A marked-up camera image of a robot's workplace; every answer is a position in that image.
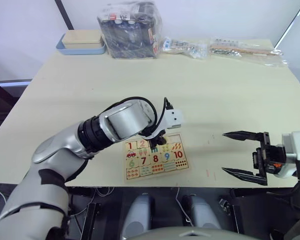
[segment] beige tabletop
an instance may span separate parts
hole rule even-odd
[[[90,160],[68,186],[258,188],[221,169],[253,171],[252,152],[258,142],[231,140],[222,134],[267,131],[276,145],[282,133],[300,131],[300,84],[287,67],[218,56],[203,61],[168,54],[123,60],[107,54],[56,52],[0,127],[0,183],[19,183],[45,139],[131,96],[149,99],[159,112],[167,97],[182,110],[183,126],[167,132],[181,133],[190,169],[125,182],[124,146],[117,143]],[[269,187],[291,187],[296,181],[268,174]]]

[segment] wall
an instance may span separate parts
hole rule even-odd
[[[75,29],[99,28],[97,15],[109,2],[63,0]],[[300,0],[155,0],[163,34],[173,38],[270,39],[275,45],[300,9]]]
[[[300,15],[277,48],[284,52],[290,70],[300,82]]]
[[[0,81],[32,79],[66,30],[53,0],[0,0]]]

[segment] plastic bag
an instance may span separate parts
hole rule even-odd
[[[109,4],[98,16],[102,37],[114,58],[155,58],[162,19],[151,1]]]
[[[162,42],[162,52],[169,54],[184,54],[194,59],[205,59],[209,55],[208,45],[192,43],[166,37]]]
[[[210,53],[272,67],[288,65],[287,61],[282,58],[282,51],[238,40],[213,38],[210,41]]]

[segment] blue tray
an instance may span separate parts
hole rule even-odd
[[[62,43],[64,34],[60,38],[60,41],[57,43],[55,48],[62,53],[63,55],[88,55],[88,54],[104,54],[106,51],[106,45],[103,44],[100,48],[65,48],[65,45]]]

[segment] wooden puzzle board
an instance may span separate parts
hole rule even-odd
[[[124,143],[124,177],[126,181],[166,175],[189,169],[181,135],[167,134],[165,145],[150,149],[143,138]]]

